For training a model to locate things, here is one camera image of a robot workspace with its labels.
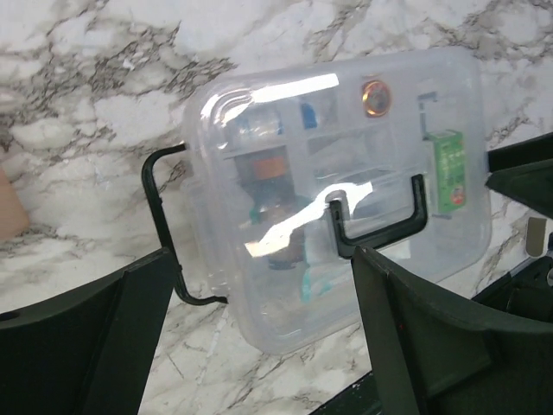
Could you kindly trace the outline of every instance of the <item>green box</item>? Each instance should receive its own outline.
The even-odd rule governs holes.
[[[459,131],[428,133],[435,166],[435,194],[438,213],[448,214],[467,203],[465,147]]]

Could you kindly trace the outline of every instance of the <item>clear plastic box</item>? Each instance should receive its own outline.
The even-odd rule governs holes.
[[[433,282],[486,251],[480,75],[462,48],[217,80],[184,125],[213,292],[264,352],[359,320],[348,244]]]

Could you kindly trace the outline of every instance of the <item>round copper object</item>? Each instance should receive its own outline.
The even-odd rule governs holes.
[[[363,85],[363,107],[368,117],[382,117],[391,107],[390,88],[381,80]]]

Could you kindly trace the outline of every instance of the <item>transparent lid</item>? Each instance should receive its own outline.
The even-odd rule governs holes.
[[[359,320],[359,243],[434,282],[487,248],[480,77],[461,48],[221,80],[185,115],[213,291],[265,352]]]

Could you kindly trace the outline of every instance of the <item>bottle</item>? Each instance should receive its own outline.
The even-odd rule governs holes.
[[[276,225],[302,208],[289,173],[284,147],[261,150],[234,158],[242,188],[253,199],[252,224]],[[288,246],[267,255],[269,268],[290,270],[303,261],[303,228],[290,235]]]
[[[13,238],[28,227],[29,217],[8,177],[0,168],[0,240]]]

